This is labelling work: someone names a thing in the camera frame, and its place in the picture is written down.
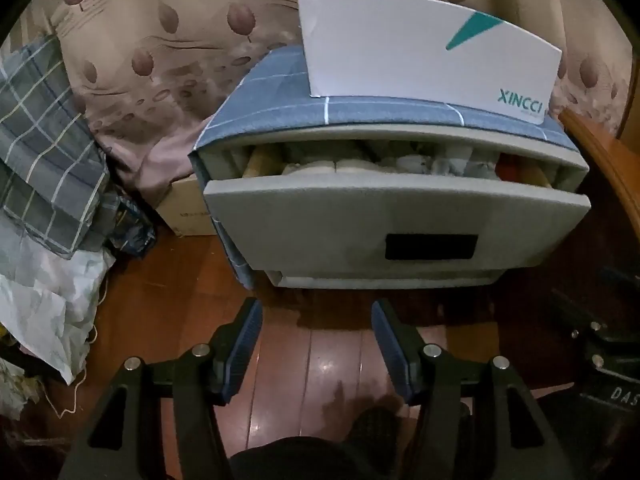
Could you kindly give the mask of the white XINCCI cardboard box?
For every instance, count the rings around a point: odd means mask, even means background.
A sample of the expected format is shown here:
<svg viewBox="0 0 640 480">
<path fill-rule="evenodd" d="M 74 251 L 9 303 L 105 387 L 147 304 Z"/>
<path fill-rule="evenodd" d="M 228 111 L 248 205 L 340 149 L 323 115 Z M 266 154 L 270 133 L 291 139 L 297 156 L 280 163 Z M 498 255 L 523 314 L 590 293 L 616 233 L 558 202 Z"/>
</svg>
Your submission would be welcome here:
<svg viewBox="0 0 640 480">
<path fill-rule="evenodd" d="M 539 125 L 562 52 L 440 0 L 298 0 L 313 96 L 443 102 Z"/>
</svg>

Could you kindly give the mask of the beige leaf-pattern bedsheet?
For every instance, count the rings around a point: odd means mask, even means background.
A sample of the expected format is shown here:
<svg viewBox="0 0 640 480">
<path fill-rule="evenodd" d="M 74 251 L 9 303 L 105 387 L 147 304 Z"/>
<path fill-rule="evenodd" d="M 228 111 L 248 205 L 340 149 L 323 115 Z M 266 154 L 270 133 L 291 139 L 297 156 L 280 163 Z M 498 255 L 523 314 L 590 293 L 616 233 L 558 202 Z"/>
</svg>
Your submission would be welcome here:
<svg viewBox="0 0 640 480">
<path fill-rule="evenodd" d="M 497 15 L 562 50 L 551 108 L 639 144 L 639 52 L 602 0 L 444 0 Z M 89 127 L 150 204 L 190 174 L 206 120 L 268 52 L 300 39 L 297 0 L 32 0 L 9 36 L 61 44 Z"/>
</svg>

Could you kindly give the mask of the brown cardboard box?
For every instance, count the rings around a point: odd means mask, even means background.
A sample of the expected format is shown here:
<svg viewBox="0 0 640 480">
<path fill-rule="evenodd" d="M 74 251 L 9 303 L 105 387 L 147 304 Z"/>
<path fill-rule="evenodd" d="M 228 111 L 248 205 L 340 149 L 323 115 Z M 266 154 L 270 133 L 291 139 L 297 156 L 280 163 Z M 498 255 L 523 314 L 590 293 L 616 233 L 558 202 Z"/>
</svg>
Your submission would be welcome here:
<svg viewBox="0 0 640 480">
<path fill-rule="evenodd" d="M 177 236 L 216 235 L 195 174 L 172 182 L 156 212 Z"/>
</svg>

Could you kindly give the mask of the grey wooden drawer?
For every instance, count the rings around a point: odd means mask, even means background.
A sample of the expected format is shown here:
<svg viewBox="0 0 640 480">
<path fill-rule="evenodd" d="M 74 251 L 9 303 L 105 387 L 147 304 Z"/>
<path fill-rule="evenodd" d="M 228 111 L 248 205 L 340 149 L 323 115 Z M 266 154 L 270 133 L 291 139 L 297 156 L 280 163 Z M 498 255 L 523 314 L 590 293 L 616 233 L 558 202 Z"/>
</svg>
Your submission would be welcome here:
<svg viewBox="0 0 640 480">
<path fill-rule="evenodd" d="M 243 150 L 213 148 L 192 165 L 233 264 L 281 287 L 489 283 L 544 261 L 590 209 L 575 152 L 520 157 L 516 181 L 373 169 L 250 177 Z"/>
</svg>

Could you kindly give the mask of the wooden chair frame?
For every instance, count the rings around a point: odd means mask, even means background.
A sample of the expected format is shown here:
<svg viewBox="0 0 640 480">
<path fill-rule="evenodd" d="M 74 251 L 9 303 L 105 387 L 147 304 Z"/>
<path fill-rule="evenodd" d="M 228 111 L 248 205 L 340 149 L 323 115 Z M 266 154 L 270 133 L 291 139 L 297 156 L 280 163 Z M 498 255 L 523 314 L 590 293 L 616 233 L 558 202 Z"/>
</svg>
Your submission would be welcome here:
<svg viewBox="0 0 640 480">
<path fill-rule="evenodd" d="M 562 110 L 559 118 L 606 177 L 639 237 L 639 156 L 592 119 L 568 108 Z"/>
</svg>

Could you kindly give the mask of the red underwear roll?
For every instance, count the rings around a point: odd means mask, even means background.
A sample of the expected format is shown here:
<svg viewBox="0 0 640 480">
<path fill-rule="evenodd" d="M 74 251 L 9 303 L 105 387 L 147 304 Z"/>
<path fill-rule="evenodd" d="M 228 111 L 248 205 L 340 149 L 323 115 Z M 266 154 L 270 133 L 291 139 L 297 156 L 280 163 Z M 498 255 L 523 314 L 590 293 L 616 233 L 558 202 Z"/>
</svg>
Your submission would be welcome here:
<svg viewBox="0 0 640 480">
<path fill-rule="evenodd" d="M 521 182 L 521 159 L 515 155 L 502 153 L 496 162 L 495 173 L 501 181 Z"/>
</svg>

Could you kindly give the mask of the dark plastic bag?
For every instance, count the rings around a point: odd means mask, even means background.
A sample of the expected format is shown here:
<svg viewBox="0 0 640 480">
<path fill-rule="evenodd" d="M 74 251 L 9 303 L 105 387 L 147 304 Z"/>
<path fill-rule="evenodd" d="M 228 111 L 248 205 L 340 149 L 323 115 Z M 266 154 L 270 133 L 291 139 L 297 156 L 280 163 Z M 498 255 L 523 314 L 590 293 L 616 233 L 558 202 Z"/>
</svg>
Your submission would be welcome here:
<svg viewBox="0 0 640 480">
<path fill-rule="evenodd" d="M 148 216 L 120 186 L 110 184 L 93 218 L 92 232 L 116 258 L 143 258 L 157 241 Z"/>
</svg>

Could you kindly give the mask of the grey plaid blanket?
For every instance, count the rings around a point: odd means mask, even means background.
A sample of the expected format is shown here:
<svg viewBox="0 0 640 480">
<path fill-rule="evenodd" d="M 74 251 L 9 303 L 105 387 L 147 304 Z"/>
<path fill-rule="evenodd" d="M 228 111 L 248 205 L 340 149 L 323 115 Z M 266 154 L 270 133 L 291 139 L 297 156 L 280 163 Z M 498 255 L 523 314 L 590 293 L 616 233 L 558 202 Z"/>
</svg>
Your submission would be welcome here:
<svg viewBox="0 0 640 480">
<path fill-rule="evenodd" d="M 108 183 L 68 80 L 43 36 L 1 61 L 1 211 L 63 258 L 85 241 Z"/>
</svg>

